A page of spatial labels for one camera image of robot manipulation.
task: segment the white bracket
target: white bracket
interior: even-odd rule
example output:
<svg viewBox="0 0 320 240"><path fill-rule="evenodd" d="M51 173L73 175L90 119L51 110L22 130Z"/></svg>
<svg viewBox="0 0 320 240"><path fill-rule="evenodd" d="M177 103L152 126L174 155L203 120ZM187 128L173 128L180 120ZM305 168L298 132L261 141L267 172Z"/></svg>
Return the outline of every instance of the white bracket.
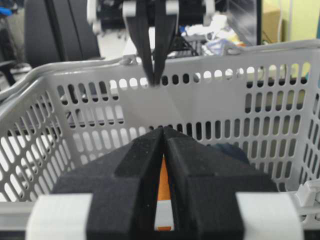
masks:
<svg viewBox="0 0 320 240"><path fill-rule="evenodd" d="M166 15L176 15L175 33L178 33L179 27L179 0L166 0L165 1Z"/></svg>
<svg viewBox="0 0 320 240"><path fill-rule="evenodd" d="M211 24L212 17L216 12L215 0L204 0L205 15L203 16L203 26L207 27Z"/></svg>
<svg viewBox="0 0 320 240"><path fill-rule="evenodd" d="M320 179L306 181L297 192L288 192L306 230L320 229Z"/></svg>
<svg viewBox="0 0 320 240"><path fill-rule="evenodd" d="M92 31L96 35L102 33L101 21L97 18L97 6L97 0L87 0L86 20L92 25Z"/></svg>

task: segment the basket hole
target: basket hole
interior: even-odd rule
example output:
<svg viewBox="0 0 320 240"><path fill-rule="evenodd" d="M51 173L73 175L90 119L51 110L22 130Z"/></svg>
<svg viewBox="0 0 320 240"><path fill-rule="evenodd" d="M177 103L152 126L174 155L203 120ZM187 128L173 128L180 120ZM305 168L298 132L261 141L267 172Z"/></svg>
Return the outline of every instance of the basket hole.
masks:
<svg viewBox="0 0 320 240"><path fill-rule="evenodd" d="M102 140L104 143L104 147L108 150L111 149L111 141L110 141L110 137L109 137L107 130L102 130L101 136L102 136Z"/></svg>
<svg viewBox="0 0 320 240"><path fill-rule="evenodd" d="M238 138L240 136L240 119L234 120L234 137Z"/></svg>
<svg viewBox="0 0 320 240"><path fill-rule="evenodd" d="M81 109L78 108L75 110L75 117L80 127L86 127L85 117Z"/></svg>
<svg viewBox="0 0 320 240"><path fill-rule="evenodd" d="M91 152L94 148L93 148L92 141L91 141L89 133L88 132L84 132L82 134L82 137L83 137L83 142L84 142L84 145L85 145L86 149L89 152Z"/></svg>
<svg viewBox="0 0 320 240"><path fill-rule="evenodd" d="M108 97L107 87L104 81L99 82L99 88L100 88L102 100L108 101L109 97Z"/></svg>
<svg viewBox="0 0 320 240"><path fill-rule="evenodd" d="M119 87L122 89L122 90L127 90L128 89L128 84L127 84L127 81L125 79L120 79L119 80Z"/></svg>
<svg viewBox="0 0 320 240"><path fill-rule="evenodd" d="M93 142L95 145L95 148L100 151L102 149L102 143L101 143L101 139L99 136L99 133L97 131L93 131L92 132L92 138L93 138Z"/></svg>
<svg viewBox="0 0 320 240"><path fill-rule="evenodd" d="M250 66L246 69L246 78L246 87L251 89L254 85L255 79L255 68L253 66Z"/></svg>
<svg viewBox="0 0 320 240"><path fill-rule="evenodd" d="M221 80L222 79L222 71L221 70L215 70L214 71L214 78L216 80Z"/></svg>
<svg viewBox="0 0 320 240"><path fill-rule="evenodd" d="M238 68L236 70L236 78L237 79L239 79L239 80L243 79L244 78L244 74L245 74L245 71L244 71L243 68Z"/></svg>
<svg viewBox="0 0 320 240"><path fill-rule="evenodd" d="M304 101L305 101L305 90L300 90L298 93L298 100L296 103L296 109L301 110L304 107Z"/></svg>
<svg viewBox="0 0 320 240"><path fill-rule="evenodd" d="M47 188L47 184L45 183L42 176L39 177L39 185L42 188L44 194L49 194L49 189Z"/></svg>
<svg viewBox="0 0 320 240"><path fill-rule="evenodd" d="M140 86L144 89L148 87L148 80L146 77L140 78Z"/></svg>
<svg viewBox="0 0 320 240"><path fill-rule="evenodd" d="M314 151L312 150L312 148L310 148L309 156L308 156L308 162L307 162L308 168L310 168L310 166L311 166L311 161L312 161L313 154L314 154Z"/></svg>
<svg viewBox="0 0 320 240"><path fill-rule="evenodd" d="M179 123L179 124L176 125L176 130L179 131L179 132L181 132L181 133L183 132L183 127L182 127L182 124L181 124L181 123Z"/></svg>
<svg viewBox="0 0 320 240"><path fill-rule="evenodd" d="M212 134L211 134L211 122L210 121L207 121L205 123L205 137L206 139L210 140L212 138Z"/></svg>
<svg viewBox="0 0 320 240"><path fill-rule="evenodd" d="M195 74L193 74L193 81L195 82L195 83L200 83L200 80L201 80L201 74L200 74L200 72L196 72Z"/></svg>
<svg viewBox="0 0 320 240"><path fill-rule="evenodd" d="M49 172L49 174L51 176L51 179L52 179L53 183L55 184L57 182L57 176L56 176L56 173L55 173L55 171L54 171L54 169L53 169L53 167L52 167L50 162L47 164L47 169L48 169L48 172Z"/></svg>
<svg viewBox="0 0 320 240"><path fill-rule="evenodd" d="M0 142L1 142L1 145L2 145L2 148L5 152L5 154L7 156L7 159L9 159L10 163L13 164L15 162L15 156L14 156L13 152L11 151L11 147L9 147L9 144L8 144L7 140L5 139L5 137L1 137Z"/></svg>
<svg viewBox="0 0 320 240"><path fill-rule="evenodd" d="M310 125L309 125L309 132L308 132L308 139L311 139L311 134L314 126L314 121L311 119Z"/></svg>
<svg viewBox="0 0 320 240"><path fill-rule="evenodd" d="M86 165L89 162L86 155L81 155L80 161L81 161L82 165Z"/></svg>
<svg viewBox="0 0 320 240"><path fill-rule="evenodd" d="M57 177L60 177L61 171L60 171L60 169L58 167L57 160L56 160L56 158L54 156L51 157L51 163L52 163L53 169L54 169Z"/></svg>
<svg viewBox="0 0 320 240"><path fill-rule="evenodd" d="M39 185L36 183L34 184L34 191L37 194L37 196L39 197L40 195L44 194L42 189L39 187Z"/></svg>
<svg viewBox="0 0 320 240"><path fill-rule="evenodd" d="M67 165L68 164L67 155L66 155L66 152L61 144L59 145L59 151L62 156L62 160L63 160L64 164Z"/></svg>
<svg viewBox="0 0 320 240"><path fill-rule="evenodd" d="M133 88L134 90L136 90L138 88L138 81L135 78L131 78L129 80L129 85L131 88Z"/></svg>
<svg viewBox="0 0 320 240"><path fill-rule="evenodd" d="M278 69L279 71L279 85L284 86L286 83L286 76L288 74L288 68L286 64L282 64L280 68Z"/></svg>
<svg viewBox="0 0 320 240"><path fill-rule="evenodd" d="M312 108L313 115L315 115L318 112L318 103L319 103L319 94L317 93L315 95L315 100Z"/></svg>
<svg viewBox="0 0 320 240"><path fill-rule="evenodd" d="M68 90L69 90L71 101L74 104L77 104L78 103L78 99L77 99L77 96L76 96L76 93L75 93L75 87L72 84L69 84L68 85Z"/></svg>
<svg viewBox="0 0 320 240"><path fill-rule="evenodd" d="M281 177L282 167L283 167L283 163L282 163L282 161L279 161L279 162L277 163L276 173L275 173L275 177L276 177L277 179L279 179L279 178Z"/></svg>
<svg viewBox="0 0 320 240"><path fill-rule="evenodd" d="M59 95L59 98L60 98L60 101L63 105L68 105L68 99L67 99L67 96L66 96L66 92L65 92L65 89L62 85L59 85L57 87L57 92L58 92L58 95Z"/></svg>
<svg viewBox="0 0 320 240"><path fill-rule="evenodd" d="M230 138L231 136L231 122L230 120L226 120L224 122L224 137L225 138Z"/></svg>
<svg viewBox="0 0 320 240"><path fill-rule="evenodd" d="M272 140L270 145L270 158L274 158L276 156L276 150L277 150L277 141Z"/></svg>
<svg viewBox="0 0 320 240"><path fill-rule="evenodd" d="M125 128L121 128L120 129L120 135L121 135L121 138L122 138L123 145L128 144L129 143L129 137L128 137L128 134L127 134L127 130Z"/></svg>
<svg viewBox="0 0 320 240"><path fill-rule="evenodd" d="M10 182L11 182L11 185L13 186L15 192L17 193L17 195L21 196L21 194L23 193L23 190L20 187L20 183L18 182L15 175L13 175L13 174L10 175Z"/></svg>
<svg viewBox="0 0 320 240"><path fill-rule="evenodd" d="M288 161L286 163L286 166L285 166L285 173L284 173L284 177L285 178L290 178L290 175L291 175L291 167L292 167L292 162L291 161Z"/></svg>
<svg viewBox="0 0 320 240"><path fill-rule="evenodd" d="M243 142L242 149L243 149L245 155L248 156L249 143L247 141Z"/></svg>
<svg viewBox="0 0 320 240"><path fill-rule="evenodd" d="M75 129L76 128L75 120L74 120L72 113L69 110L65 112L65 118L66 118L70 128Z"/></svg>
<svg viewBox="0 0 320 240"><path fill-rule="evenodd" d="M259 135L259 127L260 127L260 118L256 117L253 121L253 135L254 136Z"/></svg>
<svg viewBox="0 0 320 240"><path fill-rule="evenodd" d="M270 112L272 109L272 100L273 100L273 93L271 91L269 91L266 94L266 98L265 98L265 111L266 112Z"/></svg>
<svg viewBox="0 0 320 240"><path fill-rule="evenodd" d="M245 96L245 113L250 113L251 112L251 103L252 103L252 95L251 93L248 93Z"/></svg>
<svg viewBox="0 0 320 240"><path fill-rule="evenodd" d="M187 74L187 73L183 74L182 78L183 78L182 80L183 80L184 84L189 83L189 81L190 81L189 74Z"/></svg>
<svg viewBox="0 0 320 240"><path fill-rule="evenodd" d="M215 121L214 132L215 132L215 138L220 139L221 138L221 122L219 120Z"/></svg>
<svg viewBox="0 0 320 240"><path fill-rule="evenodd" d="M319 130L319 125L316 124L314 128L314 133L313 133L313 141L312 141L313 144L316 143L316 139L318 137L318 130Z"/></svg>
<svg viewBox="0 0 320 240"><path fill-rule="evenodd" d="M243 123L243 136L248 137L250 132L250 118L244 119Z"/></svg>
<svg viewBox="0 0 320 240"><path fill-rule="evenodd" d="M296 150L296 139L291 139L290 141L290 145L289 145L289 152L288 152L288 156L289 157L293 157L295 155L295 150Z"/></svg>
<svg viewBox="0 0 320 240"><path fill-rule="evenodd" d="M284 99L284 92L279 91L276 95L275 110L280 111L282 109L283 99Z"/></svg>
<svg viewBox="0 0 320 240"><path fill-rule="evenodd" d="M94 127L96 125L96 120L92 108L87 108L84 112L87 122L91 127Z"/></svg>
<svg viewBox="0 0 320 240"><path fill-rule="evenodd" d="M28 117L30 119L30 121L33 124L34 128L40 128L40 121L37 117L37 115L35 114L35 109L33 106L30 106L30 111L27 111Z"/></svg>
<svg viewBox="0 0 320 240"><path fill-rule="evenodd" d="M294 63L291 65L290 84L295 85L299 76L299 65Z"/></svg>
<svg viewBox="0 0 320 240"><path fill-rule="evenodd" d="M186 124L186 134L188 136L192 137L192 124L191 123Z"/></svg>
<svg viewBox="0 0 320 240"><path fill-rule="evenodd" d="M300 115L296 115L293 120L292 133L297 134L300 127Z"/></svg>
<svg viewBox="0 0 320 240"><path fill-rule="evenodd" d="M40 103L40 108L43 110L44 117L45 117L45 118L49 117L50 112L49 112L49 110L48 110L48 108L47 108L48 103L46 102L45 97L41 95L41 96L38 98L38 101L39 101L39 103Z"/></svg>
<svg viewBox="0 0 320 240"><path fill-rule="evenodd" d="M286 145L287 145L287 140L282 139L280 141L280 149L279 149L279 157L283 158L285 156L285 152L286 152Z"/></svg>
<svg viewBox="0 0 320 240"><path fill-rule="evenodd" d="M256 81L256 85L258 88L262 88L265 82L266 70L263 66L258 68L258 79Z"/></svg>
<svg viewBox="0 0 320 240"><path fill-rule="evenodd" d="M125 122L125 120L124 120L124 112L122 110L122 106L116 105L114 107L114 111L115 111L115 115L116 115L116 119L117 119L118 123L123 124Z"/></svg>
<svg viewBox="0 0 320 240"><path fill-rule="evenodd" d="M273 135L277 135L279 133L279 125L280 125L280 117L275 116L273 119Z"/></svg>
<svg viewBox="0 0 320 240"><path fill-rule="evenodd" d="M286 192L286 185L284 182L279 183L279 191L280 192Z"/></svg>
<svg viewBox="0 0 320 240"><path fill-rule="evenodd" d="M261 158L265 158L267 156L267 140L263 140L261 142L261 152L260 152L260 156Z"/></svg>
<svg viewBox="0 0 320 240"><path fill-rule="evenodd" d="M93 82L89 82L89 89L90 89L92 101L98 102L97 90L96 90L96 86Z"/></svg>
<svg viewBox="0 0 320 240"><path fill-rule="evenodd" d="M284 117L284 120L283 120L283 126L282 126L282 133L284 135L288 134L289 132L289 125L290 125L290 116L287 115Z"/></svg>
<svg viewBox="0 0 320 240"><path fill-rule="evenodd" d="M49 187L49 190L51 191L53 189L54 185L53 185L53 183L51 181L51 178L50 178L50 176L49 176L49 174L48 174L46 169L43 170L43 177L44 177L44 179L45 179L45 181L46 181L46 183L47 183L47 185Z"/></svg>
<svg viewBox="0 0 320 240"><path fill-rule="evenodd" d="M131 140L135 139L138 136L137 131L134 127L129 128L129 133L130 133Z"/></svg>
<svg viewBox="0 0 320 240"><path fill-rule="evenodd" d="M310 69L311 69L311 65L309 62L305 62L302 66L302 70L301 70L301 83L302 84L306 84L309 80L310 77Z"/></svg>
<svg viewBox="0 0 320 240"><path fill-rule="evenodd" d="M162 76L161 81L163 86L167 86L169 83L167 76Z"/></svg>
<svg viewBox="0 0 320 240"><path fill-rule="evenodd" d="M179 84L179 77L178 77L178 75L173 75L173 76L172 76L172 83L173 83L174 85Z"/></svg>
<svg viewBox="0 0 320 240"><path fill-rule="evenodd" d="M258 142L253 141L252 142L252 149L251 149L251 158L255 159L257 157L257 151L258 151Z"/></svg>
<svg viewBox="0 0 320 240"><path fill-rule="evenodd" d="M142 136L147 132L144 126L139 127L138 130L139 130L139 136Z"/></svg>
<svg viewBox="0 0 320 240"><path fill-rule="evenodd" d="M202 124L201 122L197 122L195 124L195 131L196 131L196 139L197 140L202 140Z"/></svg>
<svg viewBox="0 0 320 240"><path fill-rule="evenodd" d="M210 71L205 71L203 73L203 79L206 83L210 83L212 81L212 75Z"/></svg>
<svg viewBox="0 0 320 240"><path fill-rule="evenodd" d="M5 191L5 193L7 194L7 196L9 197L9 199L10 199L11 202L17 201L17 197L16 197L16 195L14 194L14 191L11 189L11 187L9 186L8 183L5 183L5 184L4 184L4 191Z"/></svg>
<svg viewBox="0 0 320 240"><path fill-rule="evenodd" d="M99 125L104 126L106 123L105 123L104 111L102 110L102 108L97 107L95 109L95 113L96 113L96 118L97 118L97 122L99 123Z"/></svg>
<svg viewBox="0 0 320 240"><path fill-rule="evenodd" d="M313 164L312 164L312 173L315 173L315 170L317 169L316 167L318 166L318 155L315 154L314 155L314 160L313 160Z"/></svg>
<svg viewBox="0 0 320 240"><path fill-rule="evenodd" d="M269 134L270 128L270 117L266 116L263 122L263 135L267 136Z"/></svg>
<svg viewBox="0 0 320 240"><path fill-rule="evenodd" d="M259 92L255 97L255 112L259 113L261 111L261 107L262 107L262 93Z"/></svg>
<svg viewBox="0 0 320 240"><path fill-rule="evenodd" d="M112 95L112 99L115 101L119 100L118 86L115 80L109 81L109 88L110 88L110 93Z"/></svg>
<svg viewBox="0 0 320 240"><path fill-rule="evenodd" d="M226 80L231 80L234 75L234 71L231 68L228 68L225 70L224 75Z"/></svg>
<svg viewBox="0 0 320 240"><path fill-rule="evenodd" d="M106 114L106 118L107 118L108 123L110 125L113 125L115 123L115 116L114 116L114 113L113 113L111 106L105 107L105 114Z"/></svg>
<svg viewBox="0 0 320 240"><path fill-rule="evenodd" d="M269 71L268 71L268 86L272 87L273 85L275 85L275 81L277 78L277 67L276 65L270 65L269 66Z"/></svg>
<svg viewBox="0 0 320 240"><path fill-rule="evenodd" d="M304 148L304 154L303 154L303 162L304 163L306 162L306 159L307 159L308 149L309 149L309 146L308 146L308 144L306 144L305 148Z"/></svg>
<svg viewBox="0 0 320 240"><path fill-rule="evenodd" d="M82 99L82 102L84 102L86 104L88 102L88 95L87 95L85 85L83 83L79 83L78 88L79 88L80 97Z"/></svg>
<svg viewBox="0 0 320 240"><path fill-rule="evenodd" d="M270 177L272 177L272 175L273 175L273 170L274 170L274 163L271 161L268 164L268 175Z"/></svg>

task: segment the black foam pad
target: black foam pad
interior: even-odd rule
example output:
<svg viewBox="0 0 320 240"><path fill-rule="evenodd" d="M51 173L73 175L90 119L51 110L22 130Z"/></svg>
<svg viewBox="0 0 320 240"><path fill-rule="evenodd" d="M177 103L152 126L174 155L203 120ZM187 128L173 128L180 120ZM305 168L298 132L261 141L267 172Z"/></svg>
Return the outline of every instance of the black foam pad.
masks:
<svg viewBox="0 0 320 240"><path fill-rule="evenodd" d="M158 128L58 179L54 194L93 193L87 239L131 239L154 230L162 138Z"/></svg>
<svg viewBox="0 0 320 240"><path fill-rule="evenodd" d="M243 239L236 192L276 192L269 176L247 162L164 128L175 229L198 239Z"/></svg>

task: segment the white plastic basket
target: white plastic basket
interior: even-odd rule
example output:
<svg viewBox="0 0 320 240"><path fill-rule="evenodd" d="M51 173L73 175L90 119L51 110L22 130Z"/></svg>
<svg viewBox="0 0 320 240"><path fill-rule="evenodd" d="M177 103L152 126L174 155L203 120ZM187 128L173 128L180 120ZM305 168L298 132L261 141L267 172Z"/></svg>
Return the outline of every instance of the white plastic basket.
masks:
<svg viewBox="0 0 320 240"><path fill-rule="evenodd" d="M65 171L167 125L204 145L235 144L280 191L297 190L320 176L318 47L313 40L168 60L157 88L140 65L36 68L0 93L16 92L0 106L0 199L33 201Z"/></svg>

